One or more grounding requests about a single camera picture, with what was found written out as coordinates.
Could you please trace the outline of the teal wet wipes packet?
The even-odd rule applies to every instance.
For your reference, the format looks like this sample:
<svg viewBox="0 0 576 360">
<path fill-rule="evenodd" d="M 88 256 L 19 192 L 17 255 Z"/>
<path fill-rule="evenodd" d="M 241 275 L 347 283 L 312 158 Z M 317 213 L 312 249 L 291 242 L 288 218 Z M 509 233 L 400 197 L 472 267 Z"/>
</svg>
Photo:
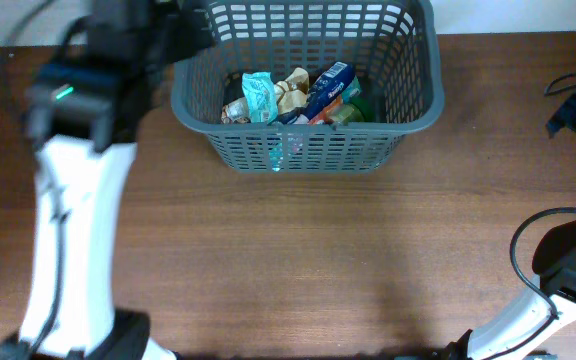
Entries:
<svg viewBox="0 0 576 360">
<path fill-rule="evenodd" d="M 252 123 L 268 124 L 277 118 L 277 96 L 269 72 L 244 73 L 242 91 Z"/>
</svg>

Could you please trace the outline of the beige Pantree snack bag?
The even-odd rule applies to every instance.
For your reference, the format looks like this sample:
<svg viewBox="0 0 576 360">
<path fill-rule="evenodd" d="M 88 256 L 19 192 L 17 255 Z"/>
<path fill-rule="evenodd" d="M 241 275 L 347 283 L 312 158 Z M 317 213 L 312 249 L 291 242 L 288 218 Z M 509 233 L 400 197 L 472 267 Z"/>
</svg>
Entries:
<svg viewBox="0 0 576 360">
<path fill-rule="evenodd" d="M 274 83 L 274 88 L 277 96 L 278 115 L 285 114 L 297 106 L 305 104 L 306 94 L 310 88 L 309 73 L 305 69 L 297 67 L 285 80 Z M 244 94 L 241 98 L 222 107 L 221 122 L 223 124 L 252 123 Z"/>
</svg>

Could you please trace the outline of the grey plastic basket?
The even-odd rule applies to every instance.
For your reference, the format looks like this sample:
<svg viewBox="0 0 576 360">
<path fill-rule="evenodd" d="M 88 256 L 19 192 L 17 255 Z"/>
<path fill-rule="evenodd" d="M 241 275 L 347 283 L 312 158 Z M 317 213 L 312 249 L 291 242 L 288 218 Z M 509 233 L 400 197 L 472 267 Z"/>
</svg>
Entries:
<svg viewBox="0 0 576 360">
<path fill-rule="evenodd" d="M 207 137 L 241 172 L 364 173 L 408 134 L 431 126 L 445 96 L 432 5 L 427 1 L 208 1 L 215 45 L 174 67 L 178 120 Z M 246 73 L 274 80 L 303 68 L 317 77 L 351 65 L 375 113 L 347 125 L 235 124 L 222 108 Z"/>
</svg>

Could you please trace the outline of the Kleenex tissue multipack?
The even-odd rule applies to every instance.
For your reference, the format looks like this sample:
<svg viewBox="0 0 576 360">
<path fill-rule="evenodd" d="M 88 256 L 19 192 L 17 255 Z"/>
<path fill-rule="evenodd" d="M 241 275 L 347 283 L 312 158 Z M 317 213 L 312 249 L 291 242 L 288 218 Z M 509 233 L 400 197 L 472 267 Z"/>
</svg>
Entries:
<svg viewBox="0 0 576 360">
<path fill-rule="evenodd" d="M 275 122 L 284 125 L 328 123 L 328 112 L 348 103 L 361 92 L 354 66 L 336 62 L 310 86 L 304 105 L 278 115 Z"/>
</svg>

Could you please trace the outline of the green lid spice jar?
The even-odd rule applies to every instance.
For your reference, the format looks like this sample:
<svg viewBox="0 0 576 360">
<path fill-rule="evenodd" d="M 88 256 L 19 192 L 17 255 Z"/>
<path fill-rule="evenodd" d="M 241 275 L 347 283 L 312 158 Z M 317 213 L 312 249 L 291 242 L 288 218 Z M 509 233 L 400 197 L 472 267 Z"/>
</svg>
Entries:
<svg viewBox="0 0 576 360">
<path fill-rule="evenodd" d="M 355 122 L 374 122 L 374 106 L 361 97 L 353 97 L 327 113 L 327 121 L 347 125 Z"/>
</svg>

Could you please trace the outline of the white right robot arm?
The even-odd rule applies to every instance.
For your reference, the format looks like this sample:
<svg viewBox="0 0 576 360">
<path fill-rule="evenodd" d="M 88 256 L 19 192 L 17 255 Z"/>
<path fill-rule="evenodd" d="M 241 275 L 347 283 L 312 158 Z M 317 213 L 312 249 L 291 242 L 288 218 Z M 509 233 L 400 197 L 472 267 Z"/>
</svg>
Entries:
<svg viewBox="0 0 576 360">
<path fill-rule="evenodd" d="M 533 278 L 517 261 L 523 232 L 554 215 L 576 215 L 576 207 L 543 210 L 519 225 L 510 241 L 509 258 L 525 289 L 491 321 L 450 343 L 438 355 L 440 359 L 535 359 L 534 350 L 576 322 L 576 220 L 546 232 L 533 255 Z"/>
</svg>

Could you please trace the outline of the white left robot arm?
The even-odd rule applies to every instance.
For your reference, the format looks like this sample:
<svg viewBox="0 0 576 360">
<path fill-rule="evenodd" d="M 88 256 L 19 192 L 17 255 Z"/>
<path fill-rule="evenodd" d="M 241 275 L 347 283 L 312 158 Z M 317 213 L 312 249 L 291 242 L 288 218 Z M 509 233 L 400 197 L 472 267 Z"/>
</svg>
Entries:
<svg viewBox="0 0 576 360">
<path fill-rule="evenodd" d="M 114 305 L 114 241 L 164 70 L 213 43 L 197 1 L 95 1 L 39 68 L 20 114 L 37 165 L 32 284 L 0 359 L 173 357 L 146 313 Z"/>
</svg>

